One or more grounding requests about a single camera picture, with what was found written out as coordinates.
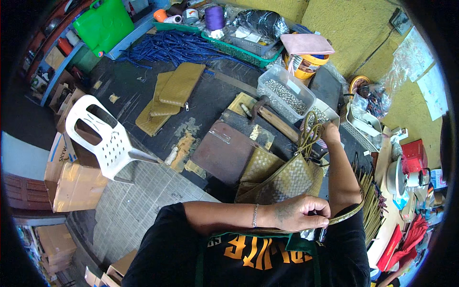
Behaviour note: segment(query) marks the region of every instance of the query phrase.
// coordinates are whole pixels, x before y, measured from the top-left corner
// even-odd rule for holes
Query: wooden hammer handle
[[[298,138],[300,135],[289,125],[287,125],[283,120],[281,120],[278,116],[270,112],[265,107],[260,107],[258,109],[258,113],[270,124],[272,124],[276,129],[281,131],[281,133],[288,137],[292,142],[294,142],[295,144],[298,143]]]

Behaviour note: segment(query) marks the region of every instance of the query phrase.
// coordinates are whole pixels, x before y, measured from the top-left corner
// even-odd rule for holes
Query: silver bracelet
[[[252,222],[252,225],[253,225],[253,228],[257,227],[257,210],[258,210],[258,203],[255,205],[255,209],[253,211],[253,222]]]

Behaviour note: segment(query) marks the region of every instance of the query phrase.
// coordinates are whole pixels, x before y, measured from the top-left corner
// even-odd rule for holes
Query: black work table
[[[202,140],[212,124],[221,117],[228,105],[240,92],[246,92],[250,95],[247,91],[233,84],[216,79],[210,74],[203,73],[188,99],[190,110],[186,111],[185,108],[182,108],[177,115],[171,116],[156,136],[150,137],[135,125],[135,120],[153,97],[157,75],[173,71],[175,67],[171,62],[152,63],[145,61],[142,64],[152,66],[153,69],[137,68],[129,62],[117,62],[104,57],[92,70],[90,76],[92,84],[98,80],[102,84],[97,90],[91,88],[90,93],[105,106],[131,135],[162,160],[167,158],[172,148],[183,136],[183,132],[177,132],[177,129],[182,124],[189,123],[190,119],[194,118],[195,122],[193,126],[197,126],[198,128],[196,128],[193,136]],[[255,88],[257,87],[258,77],[262,74],[257,69],[252,69],[229,60],[218,60],[208,67]],[[339,96],[342,94],[341,85],[326,69],[319,69],[309,87],[317,98],[336,110]],[[113,93],[119,97],[115,103],[109,101],[109,96]],[[275,136],[271,146],[271,151],[274,154],[284,160],[292,157],[296,146],[287,137],[260,117],[256,123]],[[367,166],[367,170],[369,170],[372,158],[363,156],[364,149],[347,131],[340,129],[340,133],[341,141],[345,145],[345,150],[350,161],[353,160],[354,154],[357,151],[359,153],[360,164]],[[315,145],[314,150],[319,154],[326,152],[319,145]],[[209,173],[207,173],[208,178],[205,180],[195,173],[186,170],[181,174],[201,188],[205,186],[210,187],[208,192],[221,201],[231,202],[232,198],[234,198],[235,191],[221,186],[219,181],[212,178]],[[319,195],[323,198],[328,196],[327,179],[327,177],[324,178]]]

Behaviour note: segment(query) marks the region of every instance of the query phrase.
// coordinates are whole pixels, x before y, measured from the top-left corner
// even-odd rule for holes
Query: green jerry can
[[[102,57],[134,30],[121,0],[97,0],[73,22],[73,27],[92,52]]]

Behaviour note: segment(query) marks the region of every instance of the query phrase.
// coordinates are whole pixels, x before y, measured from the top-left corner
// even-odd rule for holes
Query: hammer
[[[265,95],[260,97],[260,100],[255,103],[252,108],[252,120],[251,124],[255,122],[255,118],[257,117],[257,113],[259,113],[265,120],[267,120],[270,124],[272,124],[275,128],[277,128],[281,133],[283,133],[286,137],[288,137],[292,142],[295,144],[298,143],[299,134],[292,129],[289,125],[287,125],[283,120],[281,120],[278,116],[270,112],[264,106],[269,106],[270,101],[269,98]]]

